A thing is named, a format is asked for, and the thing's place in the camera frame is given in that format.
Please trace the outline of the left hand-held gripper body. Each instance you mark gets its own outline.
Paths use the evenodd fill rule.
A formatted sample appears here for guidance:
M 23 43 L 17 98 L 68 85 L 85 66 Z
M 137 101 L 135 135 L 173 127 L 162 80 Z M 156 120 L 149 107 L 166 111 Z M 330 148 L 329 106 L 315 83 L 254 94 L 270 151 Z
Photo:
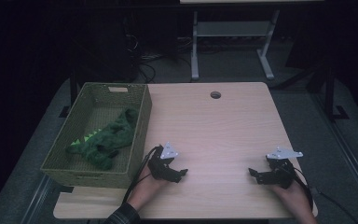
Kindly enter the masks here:
M 178 152 L 167 142 L 164 146 L 154 147 L 151 159 L 148 161 L 148 168 L 155 179 L 163 179 L 168 174 L 170 163 L 178 156 Z

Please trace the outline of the black stand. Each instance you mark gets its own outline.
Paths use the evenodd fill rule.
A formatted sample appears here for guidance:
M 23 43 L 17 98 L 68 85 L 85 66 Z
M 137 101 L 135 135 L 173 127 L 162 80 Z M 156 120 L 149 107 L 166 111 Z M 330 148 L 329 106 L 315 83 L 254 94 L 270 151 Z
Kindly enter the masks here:
M 76 72 L 73 71 L 69 76 L 69 84 L 70 84 L 70 104 L 65 106 L 60 114 L 60 118 L 66 118 L 69 115 L 69 112 L 74 105 L 77 95 L 78 95 L 78 84 L 76 78 Z
M 310 68 L 305 69 L 276 86 L 270 87 L 270 89 L 284 90 L 306 77 L 310 77 L 310 81 L 306 86 L 308 92 L 317 93 L 324 88 L 324 113 L 329 120 L 335 122 L 337 119 L 349 119 L 345 109 L 341 105 L 334 104 L 336 76 L 331 64 L 326 59 L 321 59 Z

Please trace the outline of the white metal frame table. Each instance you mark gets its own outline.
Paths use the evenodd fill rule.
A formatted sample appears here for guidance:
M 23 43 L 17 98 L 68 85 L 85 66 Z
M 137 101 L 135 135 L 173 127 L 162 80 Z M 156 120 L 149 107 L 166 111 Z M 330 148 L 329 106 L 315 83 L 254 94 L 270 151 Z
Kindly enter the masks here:
M 269 45 L 274 35 L 280 13 L 284 6 L 295 4 L 314 4 L 323 0 L 179 0 L 181 7 L 193 7 L 192 49 L 190 55 L 191 79 L 200 78 L 198 40 L 200 37 L 262 37 L 264 45 L 256 50 L 258 60 L 268 80 L 275 78 L 267 58 Z M 199 12 L 202 9 L 217 9 L 222 11 L 271 9 L 268 20 L 252 21 L 200 21 Z

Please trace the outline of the green plush dinosaur costume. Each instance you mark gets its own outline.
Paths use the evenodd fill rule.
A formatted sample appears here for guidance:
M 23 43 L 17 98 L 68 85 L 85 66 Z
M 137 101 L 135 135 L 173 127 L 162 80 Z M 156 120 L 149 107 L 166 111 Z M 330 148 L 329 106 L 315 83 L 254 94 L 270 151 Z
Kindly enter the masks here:
M 132 144 L 137 120 L 138 111 L 127 108 L 104 128 L 93 131 L 82 139 L 76 139 L 65 152 L 80 155 L 98 169 L 109 170 L 119 151 Z

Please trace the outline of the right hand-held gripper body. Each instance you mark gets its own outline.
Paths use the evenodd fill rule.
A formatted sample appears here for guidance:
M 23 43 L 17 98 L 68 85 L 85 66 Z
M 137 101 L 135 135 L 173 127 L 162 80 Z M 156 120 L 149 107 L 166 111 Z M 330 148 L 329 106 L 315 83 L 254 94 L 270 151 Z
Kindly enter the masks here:
M 266 156 L 271 169 L 268 173 L 268 184 L 276 184 L 283 189 L 288 189 L 296 178 L 295 168 L 290 160 L 302 156 L 302 152 L 283 147 L 277 147 L 274 151 L 270 152 Z

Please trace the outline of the person's right hand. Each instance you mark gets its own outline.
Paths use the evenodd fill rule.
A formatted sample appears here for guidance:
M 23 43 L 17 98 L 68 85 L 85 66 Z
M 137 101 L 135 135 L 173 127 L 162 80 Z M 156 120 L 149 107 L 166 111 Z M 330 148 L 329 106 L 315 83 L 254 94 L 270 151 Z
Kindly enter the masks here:
M 288 189 L 276 185 L 269 188 L 278 196 L 294 218 L 313 215 L 308 198 L 297 182 L 293 182 Z

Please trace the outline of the green woven basket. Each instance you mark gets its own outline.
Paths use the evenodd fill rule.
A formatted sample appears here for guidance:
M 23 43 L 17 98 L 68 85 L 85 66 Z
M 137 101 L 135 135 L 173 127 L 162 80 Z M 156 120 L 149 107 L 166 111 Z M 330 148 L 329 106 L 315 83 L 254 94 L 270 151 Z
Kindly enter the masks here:
M 112 167 L 103 170 L 82 156 L 65 151 L 116 121 L 128 108 L 138 111 L 131 143 L 118 150 Z M 56 137 L 41 171 L 65 186 L 126 189 L 142 163 L 145 139 L 152 108 L 145 84 L 84 84 L 66 121 Z

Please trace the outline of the person's left hand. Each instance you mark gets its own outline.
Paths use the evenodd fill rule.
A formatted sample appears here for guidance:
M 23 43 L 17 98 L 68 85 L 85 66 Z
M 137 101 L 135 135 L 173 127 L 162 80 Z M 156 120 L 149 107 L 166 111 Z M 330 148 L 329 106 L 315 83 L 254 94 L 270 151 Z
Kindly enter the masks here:
M 140 212 L 153 198 L 169 184 L 166 180 L 155 179 L 150 172 L 143 171 L 139 183 L 134 187 L 127 203 Z

